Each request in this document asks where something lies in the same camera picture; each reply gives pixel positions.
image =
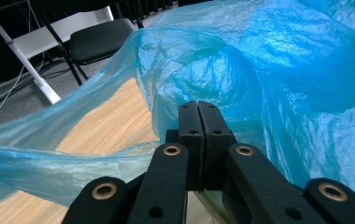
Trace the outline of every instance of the cable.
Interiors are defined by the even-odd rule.
[[[60,60],[60,61],[58,61],[58,62],[56,62],[56,63],[50,63],[50,64],[48,64],[46,67],[44,67],[43,71],[41,71],[40,75],[41,75],[42,77],[44,77],[44,78],[54,78],[54,77],[61,76],[61,75],[65,74],[66,72],[70,71],[69,68],[65,68],[65,69],[62,69],[62,70],[60,70],[60,71],[56,71],[56,72],[52,72],[52,73],[43,75],[43,74],[45,74],[47,71],[49,71],[51,68],[53,68],[54,66],[59,65],[59,64],[61,64],[61,63],[65,63],[65,60]],[[27,77],[27,78],[25,78],[24,80],[21,80],[21,82],[16,85],[16,87],[12,90],[12,92],[9,94],[8,97],[14,95],[14,94],[17,93],[18,91],[23,90],[25,87],[31,85],[33,82],[34,82],[33,77]],[[0,102],[3,100],[3,97],[4,97],[7,93],[8,93],[8,91],[6,91],[5,93],[0,94]]]
[[[4,105],[4,103],[6,102],[6,99],[8,98],[9,94],[12,92],[12,90],[14,90],[15,86],[17,85],[18,81],[20,80],[21,78],[21,75],[22,75],[22,72],[23,72],[23,68],[24,66],[22,67],[21,71],[20,71],[20,74],[18,75],[18,78],[17,80],[15,81],[14,85],[12,86],[12,88],[8,91],[6,97],[4,98],[2,104],[0,104],[0,108]]]

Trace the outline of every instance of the plastic sheet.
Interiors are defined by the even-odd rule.
[[[259,147],[292,183],[304,187],[323,176],[355,190],[355,1],[224,0],[163,14],[134,32],[70,97],[0,126],[0,196],[23,189],[69,204],[71,197],[58,201],[57,189],[82,188],[90,176],[85,169],[75,173],[82,156],[51,150],[129,77],[136,78],[161,138],[178,126],[180,104],[208,101],[238,141]],[[121,172],[129,179],[149,162],[154,145],[145,148],[143,157],[106,157],[134,164],[131,173]],[[49,163],[29,165],[40,159]],[[65,164],[70,181],[63,182]],[[48,175],[42,165],[56,167],[48,178],[52,190],[31,181],[32,174]]]

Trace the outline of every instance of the gray floor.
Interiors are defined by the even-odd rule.
[[[170,10],[170,8],[164,9],[157,14],[151,14],[149,17],[146,17],[143,20],[144,26],[149,25],[158,15],[164,13],[165,11]],[[106,60],[89,64],[83,66],[83,70],[90,77],[93,75],[104,63]],[[44,75],[51,74],[57,71],[61,71],[68,68],[66,63],[58,64],[52,67],[49,71],[44,73]],[[20,78],[20,82],[25,80],[26,78],[31,78],[29,74],[22,74]],[[72,73],[70,71],[57,76],[57,77],[47,77],[45,80],[49,83],[49,85],[59,94],[59,96],[63,99],[68,95],[71,91],[78,88],[78,83],[74,79]],[[6,83],[0,84],[0,95],[9,91],[11,87],[14,85],[16,81],[12,79]],[[40,91],[40,89],[36,86],[35,83],[30,84],[25,87],[23,90],[18,91],[14,95],[8,97],[5,103],[0,107],[0,124],[5,123],[9,120],[22,118],[31,113],[39,111],[41,109],[50,106],[49,101]]]

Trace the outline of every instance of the black chair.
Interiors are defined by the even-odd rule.
[[[68,48],[52,28],[50,18],[56,13],[72,15],[78,12],[95,11],[122,2],[134,5],[137,9],[134,14],[137,15],[138,27],[143,28],[140,0],[32,0],[32,7],[37,12],[40,22],[47,27],[58,42],[61,53],[79,85],[82,82],[76,68],[85,79],[88,79],[80,66],[112,56],[122,47],[135,28],[126,18],[106,21],[71,34]]]

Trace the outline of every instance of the screw hole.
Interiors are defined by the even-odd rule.
[[[332,184],[320,184],[318,186],[318,190],[321,194],[323,194],[323,196],[337,202],[344,202],[348,199],[347,194],[343,190]]]
[[[295,220],[302,219],[301,212],[295,208],[288,207],[285,209],[285,213],[286,213],[286,215],[288,215],[288,217],[291,217]]]
[[[154,218],[160,218],[163,216],[163,209],[161,207],[152,207],[149,210],[149,216]]]
[[[251,156],[254,154],[254,150],[251,147],[239,146],[236,148],[236,152],[243,156]]]
[[[163,149],[163,153],[167,156],[176,156],[180,153],[179,147],[166,147]]]
[[[113,197],[117,191],[117,186],[113,183],[104,183],[96,186],[92,191],[92,196],[96,200],[105,200]]]

